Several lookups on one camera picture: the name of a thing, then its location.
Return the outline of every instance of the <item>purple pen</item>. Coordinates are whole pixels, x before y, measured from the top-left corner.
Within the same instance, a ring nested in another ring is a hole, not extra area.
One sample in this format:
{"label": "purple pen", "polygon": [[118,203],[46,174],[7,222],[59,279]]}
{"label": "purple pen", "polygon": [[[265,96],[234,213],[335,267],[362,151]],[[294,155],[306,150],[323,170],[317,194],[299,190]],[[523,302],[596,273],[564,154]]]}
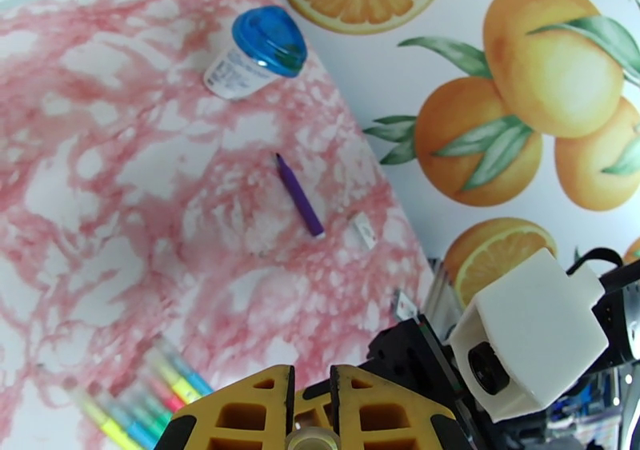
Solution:
{"label": "purple pen", "polygon": [[302,216],[306,227],[313,237],[323,238],[325,236],[325,230],[315,215],[314,208],[311,207],[309,199],[306,198],[302,187],[298,183],[298,179],[295,177],[293,170],[285,163],[284,158],[280,153],[276,153],[276,162],[278,163],[278,172],[282,183],[285,185],[289,195],[293,199],[298,212]]}

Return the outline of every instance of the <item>blue cap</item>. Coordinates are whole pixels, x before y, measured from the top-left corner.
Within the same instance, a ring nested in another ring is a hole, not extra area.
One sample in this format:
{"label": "blue cap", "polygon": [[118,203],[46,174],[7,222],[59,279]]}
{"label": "blue cap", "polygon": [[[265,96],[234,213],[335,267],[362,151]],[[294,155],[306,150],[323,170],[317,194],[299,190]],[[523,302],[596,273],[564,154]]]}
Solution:
{"label": "blue cap", "polygon": [[284,8],[264,6],[235,19],[231,29],[240,50],[271,72],[296,77],[306,60],[302,33]]}

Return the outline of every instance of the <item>table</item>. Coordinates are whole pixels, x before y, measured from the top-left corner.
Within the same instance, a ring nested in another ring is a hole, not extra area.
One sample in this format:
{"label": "table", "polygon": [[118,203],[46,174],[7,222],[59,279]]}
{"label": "table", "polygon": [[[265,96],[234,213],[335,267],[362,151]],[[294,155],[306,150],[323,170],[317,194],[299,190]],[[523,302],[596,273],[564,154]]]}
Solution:
{"label": "table", "polygon": [[[214,387],[361,362],[431,275],[316,54],[241,102],[202,85],[234,17],[277,0],[42,0],[0,22],[0,443],[98,448],[59,388],[125,384],[165,333]],[[282,153],[326,227],[306,231]],[[348,219],[364,212],[367,252]]]}

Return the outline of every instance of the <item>camera lens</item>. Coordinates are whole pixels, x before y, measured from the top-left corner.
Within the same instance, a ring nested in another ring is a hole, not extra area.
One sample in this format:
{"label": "camera lens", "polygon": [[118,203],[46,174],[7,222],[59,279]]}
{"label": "camera lens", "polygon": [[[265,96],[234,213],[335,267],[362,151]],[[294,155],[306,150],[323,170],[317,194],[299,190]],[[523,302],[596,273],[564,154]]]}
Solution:
{"label": "camera lens", "polygon": [[482,342],[469,351],[469,367],[480,387],[491,396],[509,385],[509,375],[489,342]]}

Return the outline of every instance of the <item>white camera housing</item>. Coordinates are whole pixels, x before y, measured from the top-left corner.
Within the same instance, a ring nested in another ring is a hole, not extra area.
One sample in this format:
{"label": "white camera housing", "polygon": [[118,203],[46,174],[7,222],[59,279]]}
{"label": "white camera housing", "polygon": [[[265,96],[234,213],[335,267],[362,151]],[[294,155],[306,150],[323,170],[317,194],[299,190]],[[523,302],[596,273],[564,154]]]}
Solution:
{"label": "white camera housing", "polygon": [[[493,422],[547,408],[604,352],[609,343],[591,311],[604,292],[588,266],[569,277],[540,249],[475,295],[449,342],[471,394]],[[469,351],[482,342],[510,378],[494,396],[469,364]]]}

